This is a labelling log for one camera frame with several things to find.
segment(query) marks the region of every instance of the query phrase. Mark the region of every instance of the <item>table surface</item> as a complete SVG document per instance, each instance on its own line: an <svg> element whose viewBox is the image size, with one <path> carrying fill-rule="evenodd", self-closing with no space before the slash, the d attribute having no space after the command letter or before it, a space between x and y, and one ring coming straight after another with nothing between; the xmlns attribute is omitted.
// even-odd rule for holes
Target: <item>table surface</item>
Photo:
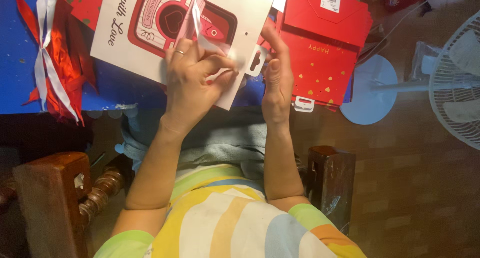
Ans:
<svg viewBox="0 0 480 258"><path fill-rule="evenodd" d="M38 113L40 103L22 106L35 88L34 64L38 44L22 20L15 0L0 0L0 113ZM36 13L37 0L25 0ZM91 45L93 31L82 25L87 45ZM166 96L159 83L141 77L120 67L95 59L99 94L87 83L83 85L83 110L164 107ZM249 77L240 89L234 106L260 105L265 91L263 77Z"/></svg>

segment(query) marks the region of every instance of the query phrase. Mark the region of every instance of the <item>fish illustration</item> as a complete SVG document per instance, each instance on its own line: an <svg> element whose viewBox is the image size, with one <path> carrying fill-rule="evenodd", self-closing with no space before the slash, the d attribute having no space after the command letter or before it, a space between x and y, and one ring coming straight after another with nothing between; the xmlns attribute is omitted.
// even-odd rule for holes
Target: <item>fish illustration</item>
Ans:
<svg viewBox="0 0 480 258"><path fill-rule="evenodd" d="M212 21L204 15L201 15L201 34L213 39L223 39L224 34L212 24Z"/></svg>

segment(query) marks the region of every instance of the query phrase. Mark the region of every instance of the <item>electric fan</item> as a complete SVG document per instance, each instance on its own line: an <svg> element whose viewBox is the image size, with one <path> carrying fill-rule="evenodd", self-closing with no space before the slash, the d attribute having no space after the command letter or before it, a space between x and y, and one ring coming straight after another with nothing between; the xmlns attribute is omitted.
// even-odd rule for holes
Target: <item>electric fan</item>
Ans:
<svg viewBox="0 0 480 258"><path fill-rule="evenodd" d="M480 150L480 12L450 38L429 81L397 83L392 65L375 55L355 70L353 99L340 106L353 123L372 124L392 108L397 92L429 91L433 111L459 140Z"/></svg>

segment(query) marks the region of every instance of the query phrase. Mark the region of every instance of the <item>wooden chair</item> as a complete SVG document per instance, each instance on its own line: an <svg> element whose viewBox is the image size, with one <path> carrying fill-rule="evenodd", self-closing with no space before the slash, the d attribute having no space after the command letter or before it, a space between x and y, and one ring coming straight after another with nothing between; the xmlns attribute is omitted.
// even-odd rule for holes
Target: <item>wooden chair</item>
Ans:
<svg viewBox="0 0 480 258"><path fill-rule="evenodd" d="M119 155L92 184L88 157L80 152L58 153L13 170L15 187L0 187L0 208L18 197L26 220L31 256L87 258L85 229L108 203L128 188L132 162ZM348 234L355 155L329 146L309 150L307 167L299 167L306 193L344 234Z"/></svg>

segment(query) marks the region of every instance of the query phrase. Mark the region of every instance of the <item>hand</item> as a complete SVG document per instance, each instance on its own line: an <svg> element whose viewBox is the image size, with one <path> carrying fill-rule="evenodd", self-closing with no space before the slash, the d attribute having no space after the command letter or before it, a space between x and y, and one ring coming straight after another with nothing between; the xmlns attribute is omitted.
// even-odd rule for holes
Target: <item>hand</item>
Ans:
<svg viewBox="0 0 480 258"><path fill-rule="evenodd" d="M165 52L167 64L166 111L160 123L183 137L207 114L238 75L234 60L206 52L197 42L180 39L175 52ZM213 82L206 78L229 68Z"/></svg>
<svg viewBox="0 0 480 258"><path fill-rule="evenodd" d="M289 48L268 23L263 26L261 36L276 51L275 59L270 60L265 72L266 89L261 102L263 118L267 126L288 125L293 90Z"/></svg>

